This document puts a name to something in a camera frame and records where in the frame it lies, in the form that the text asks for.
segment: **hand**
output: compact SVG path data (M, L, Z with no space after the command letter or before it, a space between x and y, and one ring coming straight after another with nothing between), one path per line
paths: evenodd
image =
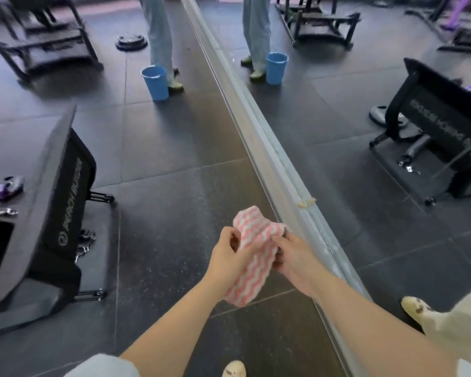
M283 274L295 288L313 298L313 277L324 269L310 246L295 234L286 231L284 237L272 237L279 246L273 269Z
M220 295L219 300L223 299L261 247L261 244L252 244L236 252L239 242L239 230L225 227L221 231L220 240L213 248L204 279L216 288Z

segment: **sleeve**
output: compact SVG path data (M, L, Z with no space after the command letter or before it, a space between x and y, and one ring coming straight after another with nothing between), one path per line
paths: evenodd
M65 377L139 377L139 373L130 361L97 354L65 374Z
M471 363L460 359L457 363L457 377L471 377Z

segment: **dark floor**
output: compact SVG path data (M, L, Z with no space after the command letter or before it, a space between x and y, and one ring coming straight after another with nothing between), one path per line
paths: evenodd
M146 31L140 9L85 17L102 74L64 69L29 91L0 58L0 174L28 174L73 98L95 187L118 201L109 296L0 334L0 377L62 376L95 353L119 354L200 280L239 210L255 204L273 218L181 4L167 8L186 92L165 103L150 101L139 75L148 52L114 48L117 35ZM343 375L312 301L278 274L254 304L215 308L186 375L219 376L233 359L251 375Z
M272 6L271 49L290 60L281 87L254 85L239 67L242 5L199 4L374 301L405 321L404 295L450 309L471 290L471 200L424 210L410 199L368 150L381 130L367 113L402 84L404 57L469 84L471 55L437 52L434 35L402 9L345 3L339 13L362 13L351 52L324 42L293 49Z

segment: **shoe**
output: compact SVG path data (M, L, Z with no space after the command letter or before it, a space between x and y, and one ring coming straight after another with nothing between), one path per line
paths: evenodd
M171 92L182 92L183 85L178 82L174 77L171 79L168 77L168 88Z
M264 79L265 79L265 72L262 72L260 70L255 70L250 75L250 81L252 82L261 82Z
M239 360L231 361L223 370L221 377L246 377L246 368Z
M243 67L252 67L253 66L253 60L251 59L251 55L241 59L240 65Z
M435 312L425 301L413 296L405 296L401 299L400 303L408 316L414 319L420 326L422 326L422 318L426 313Z

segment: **light blue jeans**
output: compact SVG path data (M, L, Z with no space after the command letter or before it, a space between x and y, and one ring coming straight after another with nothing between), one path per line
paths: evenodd
M169 29L164 0L139 0L148 22L150 62L166 69L168 79L173 75L173 39Z
M265 72L270 53L270 0L244 0L243 30L253 69Z

